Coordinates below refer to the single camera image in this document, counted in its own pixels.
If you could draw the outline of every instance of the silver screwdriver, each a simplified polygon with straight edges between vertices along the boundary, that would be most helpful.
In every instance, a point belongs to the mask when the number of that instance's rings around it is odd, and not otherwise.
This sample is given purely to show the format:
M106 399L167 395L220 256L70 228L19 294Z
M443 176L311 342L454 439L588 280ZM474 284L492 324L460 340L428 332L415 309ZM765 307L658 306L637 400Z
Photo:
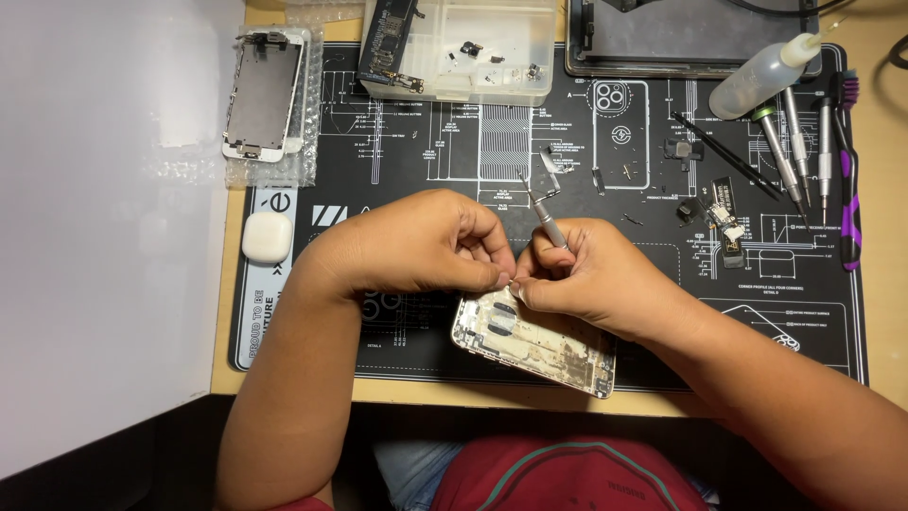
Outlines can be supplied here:
M788 194L791 196L792 202L794 202L794 207L797 208L798 215L804 220L804 225L807 225L807 230L809 231L810 224L807 223L807 214L804 212L804 199L801 197L801 187L797 183L797 175L792 168L791 162L785 157L782 143L779 141L779 134L775 131L775 126L773 125L772 114L775 112L774 106L765 106L754 112L753 120L754 122L759 121L763 125L766 142L769 143L769 148L773 150L775 163L779 167L779 176L782 177L782 184L788 190Z
M546 231L548 239L552 240L552 245L559 246L570 252L568 241L565 240L564 235L562 235L561 231L558 229L558 224L555 223L555 219L552 218L552 215L548 213L546 207L542 205L542 199L536 199L536 197L533 195L533 190L529 186L527 178L523 176L523 172L521 172L519 169L518 175L520 176L520 181L523 181L523 186L527 188L529 202L533 205L533 209L539 216L539 222L540 224L542 224L542 229Z
M804 185L804 198L807 199L807 207L810 207L810 170L807 167L807 145L804 143L804 130L801 129L801 120L797 117L797 103L795 103L794 89L788 87L784 92L785 118L788 120L788 136L791 140L794 162L797 165L797 173L801 176L801 184Z
M823 207L823 225L826 225L826 207L829 203L829 186L833 181L833 106L830 97L820 100L820 204Z

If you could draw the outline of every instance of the plastic parts organizer box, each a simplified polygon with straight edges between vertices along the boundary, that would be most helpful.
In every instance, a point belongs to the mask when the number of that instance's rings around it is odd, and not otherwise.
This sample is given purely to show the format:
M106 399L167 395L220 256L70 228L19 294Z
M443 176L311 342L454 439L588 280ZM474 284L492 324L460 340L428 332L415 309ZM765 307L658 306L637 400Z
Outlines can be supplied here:
M375 5L366 3L363 41ZM423 93L363 81L372 97L514 106L545 101L552 90L556 0L419 0L417 9L425 17L413 16L399 72L425 80ZM460 52L467 42L482 46L476 58ZM504 60L493 63L493 56Z

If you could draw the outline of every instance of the red shirt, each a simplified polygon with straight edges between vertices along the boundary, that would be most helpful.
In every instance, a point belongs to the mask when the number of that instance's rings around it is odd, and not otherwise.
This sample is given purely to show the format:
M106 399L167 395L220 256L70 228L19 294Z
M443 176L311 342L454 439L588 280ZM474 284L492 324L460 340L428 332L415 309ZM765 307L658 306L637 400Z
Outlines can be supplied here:
M280 511L329 511L313 498ZM493 436L451 462L431 511L707 511L654 448L598 436Z

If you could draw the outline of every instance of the wooden desk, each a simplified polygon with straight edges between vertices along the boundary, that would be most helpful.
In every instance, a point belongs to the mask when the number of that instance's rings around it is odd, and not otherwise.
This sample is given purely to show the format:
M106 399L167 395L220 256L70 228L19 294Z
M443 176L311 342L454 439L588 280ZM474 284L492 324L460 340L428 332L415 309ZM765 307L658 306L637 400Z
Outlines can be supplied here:
M253 2L246 22L282 23L283 4ZM831 41L842 45L858 69L861 99L853 111L854 142L861 156L864 215L864 311L871 387L908 409L908 236L903 191L908 190L908 71L881 67L890 47L908 31L904 0L863 0L827 17L848 20ZM362 20L328 24L327 40L359 41ZM243 192L231 192L224 239L221 303L214 350L212 392L234 394L244 373L227 364L236 268L240 251ZM641 416L712 416L689 394L615 392L601 401L566 388L442 384L357 378L354 401L422 405L527 407Z

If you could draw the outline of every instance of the tweezers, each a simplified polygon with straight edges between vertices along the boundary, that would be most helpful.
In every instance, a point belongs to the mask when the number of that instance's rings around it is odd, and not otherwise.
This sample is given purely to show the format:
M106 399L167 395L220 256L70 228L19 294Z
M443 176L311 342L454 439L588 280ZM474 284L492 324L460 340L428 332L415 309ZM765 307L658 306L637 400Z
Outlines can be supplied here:
M756 185L759 186L761 190L766 192L767 195L778 202L781 192L773 188L772 184L766 181L766 178L760 175L760 173L756 172L754 168L751 167L747 162L742 160L735 153L729 151L728 148L722 145L718 140L714 139L710 135L707 135L705 131L696 127L694 123L685 119L683 115L679 114L678 112L672 112L672 117L674 117L677 122L684 125L685 128L689 129L690 131L694 132L695 135L699 136L700 140L702 140L704 144L708 145L710 149L716 151L718 155L722 156L722 159L726 160L726 162L734 167L736 171L740 172L742 175L744 175L744 177L756 183Z

